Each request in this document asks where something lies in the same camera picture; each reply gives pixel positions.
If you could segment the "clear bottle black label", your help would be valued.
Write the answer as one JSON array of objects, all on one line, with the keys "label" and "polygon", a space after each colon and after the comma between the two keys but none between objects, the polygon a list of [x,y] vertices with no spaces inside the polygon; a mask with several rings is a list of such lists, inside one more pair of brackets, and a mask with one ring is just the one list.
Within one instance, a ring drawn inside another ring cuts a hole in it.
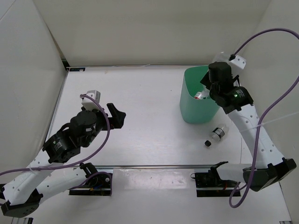
[{"label": "clear bottle black label", "polygon": [[209,139],[207,139],[204,143],[206,147],[211,147],[211,145],[220,142],[229,132],[229,127],[225,124],[218,125],[213,131],[211,131],[209,135]]}]

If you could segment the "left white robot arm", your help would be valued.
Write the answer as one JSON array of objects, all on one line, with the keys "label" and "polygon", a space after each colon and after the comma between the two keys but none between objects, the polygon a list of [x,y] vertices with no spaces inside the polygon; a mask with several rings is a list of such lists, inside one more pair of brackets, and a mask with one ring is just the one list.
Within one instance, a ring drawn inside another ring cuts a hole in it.
[{"label": "left white robot arm", "polygon": [[4,216],[23,218],[45,200],[66,190],[111,185],[110,173],[99,172],[91,163],[81,161],[76,169],[66,165],[80,154],[81,148],[89,147],[101,131],[110,133],[123,127],[126,113],[112,103],[107,107],[110,114],[93,103],[84,103],[82,110],[44,143],[20,175],[0,186],[0,197],[5,200],[0,206]]}]

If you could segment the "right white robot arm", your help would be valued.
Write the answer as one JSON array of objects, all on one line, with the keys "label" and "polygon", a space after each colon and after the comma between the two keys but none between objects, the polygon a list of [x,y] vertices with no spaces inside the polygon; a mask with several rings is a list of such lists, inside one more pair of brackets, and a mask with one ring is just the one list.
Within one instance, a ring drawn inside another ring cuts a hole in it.
[{"label": "right white robot arm", "polygon": [[211,167],[210,182],[217,187],[226,181],[250,183],[250,189],[257,192],[284,179],[297,165],[294,159],[283,156],[258,125],[254,101],[246,88],[235,85],[236,80],[228,63],[214,62],[209,64],[201,83],[238,128],[254,164],[218,163]]}]

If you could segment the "clear bottle blue orange label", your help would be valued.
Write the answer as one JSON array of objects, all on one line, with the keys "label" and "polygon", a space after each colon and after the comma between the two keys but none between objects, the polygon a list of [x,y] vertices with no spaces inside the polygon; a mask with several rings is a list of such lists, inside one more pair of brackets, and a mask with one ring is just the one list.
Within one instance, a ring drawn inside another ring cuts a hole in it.
[{"label": "clear bottle blue orange label", "polygon": [[205,88],[202,92],[202,98],[209,98],[210,97],[210,90]]}]

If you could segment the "clear bottle red label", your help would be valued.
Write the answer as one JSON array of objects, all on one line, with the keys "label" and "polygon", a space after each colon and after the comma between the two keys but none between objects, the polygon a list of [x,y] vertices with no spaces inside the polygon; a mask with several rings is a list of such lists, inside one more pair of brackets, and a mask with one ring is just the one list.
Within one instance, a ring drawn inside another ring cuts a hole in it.
[{"label": "clear bottle red label", "polygon": [[200,91],[195,94],[194,98],[197,99],[197,100],[204,100],[204,99],[206,99],[206,98],[202,98],[202,94],[201,94]]}]

